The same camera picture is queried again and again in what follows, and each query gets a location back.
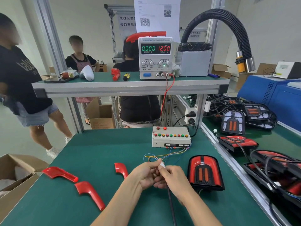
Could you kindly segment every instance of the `black flexible hose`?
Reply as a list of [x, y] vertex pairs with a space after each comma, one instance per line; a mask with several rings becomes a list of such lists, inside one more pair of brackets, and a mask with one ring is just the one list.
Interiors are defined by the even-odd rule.
[[192, 30], [201, 22], [209, 19], [217, 19], [224, 22], [233, 31], [239, 50], [243, 52], [243, 58], [252, 57], [248, 34], [240, 20], [231, 12], [224, 9], [209, 9], [196, 16], [186, 27], [182, 36], [181, 43], [186, 43]]

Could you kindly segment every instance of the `pen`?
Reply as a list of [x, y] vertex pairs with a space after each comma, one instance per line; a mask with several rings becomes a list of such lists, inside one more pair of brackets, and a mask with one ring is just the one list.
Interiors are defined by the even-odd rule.
[[217, 74], [208, 74], [208, 76], [213, 77], [213, 78], [220, 78], [220, 76]]

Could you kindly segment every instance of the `hand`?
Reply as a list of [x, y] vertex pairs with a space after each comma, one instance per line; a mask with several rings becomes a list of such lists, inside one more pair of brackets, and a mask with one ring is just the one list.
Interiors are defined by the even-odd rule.
[[172, 193], [179, 199], [180, 202], [184, 202], [185, 195], [189, 192], [194, 192], [188, 179], [186, 178], [184, 171], [179, 166], [158, 166], [156, 171], [154, 187], [159, 189], [166, 189], [167, 185]]
[[155, 183], [154, 179], [157, 177], [157, 167], [160, 165], [161, 162], [162, 160], [159, 159], [155, 162], [142, 163], [129, 174], [129, 177], [138, 180], [142, 189], [145, 190]]

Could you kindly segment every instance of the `green work surface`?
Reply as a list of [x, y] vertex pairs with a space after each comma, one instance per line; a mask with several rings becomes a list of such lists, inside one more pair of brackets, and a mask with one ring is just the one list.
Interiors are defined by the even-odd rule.
[[[141, 80], [140, 79], [140, 72], [136, 71], [136, 72], [121, 72], [120, 77], [118, 78], [117, 82], [123, 82], [123, 76], [126, 73], [130, 73], [130, 78], [128, 79], [128, 82], [139, 82], [139, 81], [162, 81], [162, 79], [149, 79], [149, 80]], [[209, 76], [205, 76], [205, 77], [178, 77], [175, 78], [175, 81], [195, 81], [195, 80], [220, 80], [220, 79], [226, 79], [226, 78], [213, 78], [213, 77], [209, 77]], [[81, 78], [77, 78], [74, 80], [71, 80], [67, 83], [86, 83], [88, 82], [86, 79], [81, 79]], [[99, 83], [103, 83], [103, 82], [113, 82], [113, 78], [111, 73], [109, 72], [95, 72], [94, 73], [94, 80], [92, 82], [99, 82]]]
[[[166, 148], [152, 148], [151, 128], [86, 130], [76, 134], [50, 166], [57, 166], [88, 181], [107, 205], [123, 181], [115, 173], [115, 162], [128, 171], [143, 163], [146, 153], [162, 155]], [[201, 197], [224, 226], [269, 226], [271, 221], [260, 209], [239, 179], [201, 130], [192, 138], [192, 147], [177, 163], [187, 172], [188, 161], [195, 155], [211, 155], [220, 165], [225, 190], [201, 192]], [[175, 164], [171, 156], [166, 164]], [[193, 225], [186, 209], [172, 196], [178, 226]], [[92, 199], [80, 196], [74, 184], [63, 178], [42, 175], [26, 193], [1, 226], [88, 226], [100, 214]], [[166, 190], [154, 187], [143, 191], [132, 214], [130, 226], [172, 226]]]
[[[203, 122], [211, 131], [217, 129], [220, 134], [220, 123], [215, 123], [209, 118], [203, 118]], [[256, 141], [259, 144], [258, 149], [277, 151], [301, 159], [301, 137], [279, 124], [271, 131], [246, 127], [245, 136]], [[242, 152], [240, 154], [230, 153], [240, 165], [248, 163]], [[261, 184], [257, 184], [292, 225], [300, 225], [300, 220], [283, 206], [276, 195]]]

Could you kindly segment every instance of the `woman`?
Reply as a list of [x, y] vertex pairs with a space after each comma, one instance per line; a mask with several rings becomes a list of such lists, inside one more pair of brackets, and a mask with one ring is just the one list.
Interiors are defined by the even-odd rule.
[[[68, 68], [71, 67], [73, 70], [76, 70], [78, 73], [80, 73], [85, 66], [90, 66], [92, 68], [93, 65], [95, 66], [94, 72], [99, 71], [100, 64], [91, 56], [83, 53], [84, 43], [81, 37], [79, 37], [78, 35], [70, 36], [69, 43], [71, 44], [74, 53], [65, 59]], [[86, 108], [94, 98], [95, 97], [76, 98], [77, 102], [81, 103], [85, 122], [88, 125], [90, 125], [90, 121], [86, 113]]]
[[[122, 63], [113, 68], [121, 72], [139, 71], [138, 41], [123, 44]], [[120, 100], [120, 118], [125, 128], [152, 127], [160, 125], [160, 105], [156, 95], [152, 96], [123, 96]]]

